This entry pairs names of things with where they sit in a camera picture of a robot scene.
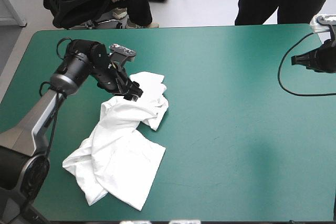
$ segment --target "chair armrest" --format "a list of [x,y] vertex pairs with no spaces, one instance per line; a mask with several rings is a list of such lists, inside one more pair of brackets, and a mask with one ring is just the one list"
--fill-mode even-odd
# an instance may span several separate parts
[[[54,17],[54,25],[60,24],[63,18],[73,9],[81,6],[92,0],[59,0],[59,12]],[[109,0],[106,0],[99,10],[97,10],[97,16],[101,16],[102,12],[107,8]]]

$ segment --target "floor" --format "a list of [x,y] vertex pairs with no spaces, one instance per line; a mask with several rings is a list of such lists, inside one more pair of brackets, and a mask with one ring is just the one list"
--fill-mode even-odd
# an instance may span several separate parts
[[[27,27],[0,27],[0,101],[15,73],[32,35],[39,30],[55,29],[52,16],[42,0],[14,0],[26,18]],[[150,1],[154,21],[160,27],[227,26],[233,25],[238,12],[238,0],[167,0]],[[335,13],[335,0],[327,0],[321,13]],[[275,24],[273,14],[266,24]]]

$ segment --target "black cable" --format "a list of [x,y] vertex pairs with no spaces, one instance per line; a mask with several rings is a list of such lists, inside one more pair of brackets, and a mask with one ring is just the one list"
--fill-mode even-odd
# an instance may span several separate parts
[[282,60],[281,60],[281,63],[279,65],[279,69],[278,69],[278,82],[279,82],[279,85],[280,87],[285,90],[286,92],[292,94],[292,95],[296,95],[298,97],[327,97],[327,96],[330,96],[330,95],[336,95],[336,93],[326,93],[326,94],[299,94],[299,93],[295,93],[295,92],[292,92],[288,89],[286,89],[284,87],[284,85],[282,85],[282,82],[281,82],[281,79],[280,79],[280,72],[281,72],[281,67],[282,67],[282,64],[285,60],[285,58],[287,57],[287,55],[294,49],[294,47],[298,46],[304,39],[306,39],[307,37],[313,35],[314,33],[309,33],[307,35],[305,35],[302,39],[300,39],[298,42],[296,42],[286,53],[285,55],[283,56]]
[[55,106],[55,114],[54,114],[54,121],[53,121],[53,125],[51,128],[51,134],[50,134],[50,140],[49,140],[49,144],[48,144],[48,148],[47,148],[47,152],[46,152],[46,156],[45,156],[45,161],[48,159],[49,153],[50,153],[50,149],[51,149],[51,145],[52,142],[54,140],[54,134],[55,134],[55,129],[56,129],[56,122],[57,122],[57,115],[58,115],[58,110],[59,110],[59,96],[60,93],[57,92],[56,93],[56,106]]
[[44,82],[41,83],[40,89],[38,90],[38,93],[40,94],[40,97],[42,97],[42,88],[45,84],[51,85],[51,83],[49,81],[44,81]]
[[58,52],[58,47],[59,47],[59,45],[61,45],[61,44],[62,44],[64,41],[66,41],[66,40],[70,40],[70,41],[72,41],[71,38],[66,37],[66,38],[61,39],[59,42],[57,42],[57,46],[56,46],[56,54],[57,54],[58,58],[60,58],[61,60],[64,60],[64,57],[62,58],[61,55],[59,54],[59,52]]

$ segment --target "black power cord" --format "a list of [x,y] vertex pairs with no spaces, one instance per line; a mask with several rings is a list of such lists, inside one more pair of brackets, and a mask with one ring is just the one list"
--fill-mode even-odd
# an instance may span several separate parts
[[292,94],[292,95],[296,95],[298,97],[327,97],[327,96],[331,96],[331,95],[336,95],[336,93],[325,93],[325,94],[300,94],[300,93],[295,93],[293,91],[288,90],[287,88],[284,87],[284,85],[281,82],[281,78],[280,78],[280,72],[281,72],[281,67],[282,64],[285,60],[285,58],[288,56],[288,54],[296,47],[298,46],[303,40],[305,40],[306,38],[308,38],[309,36],[313,35],[314,33],[309,33],[307,35],[305,35],[303,38],[301,38],[298,42],[296,42],[283,56],[281,63],[279,65],[279,69],[278,69],[278,82],[280,87],[285,90],[286,92]]

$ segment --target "white cloth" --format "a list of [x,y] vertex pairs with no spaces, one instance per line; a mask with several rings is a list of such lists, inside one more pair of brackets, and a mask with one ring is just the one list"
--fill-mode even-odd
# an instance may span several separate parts
[[158,129],[169,106],[162,95],[166,90],[163,78],[149,72],[131,75],[140,84],[142,96],[137,102],[114,96],[102,103],[100,120],[90,136],[63,161],[90,206],[110,192],[141,211],[165,148],[136,128],[143,122]]

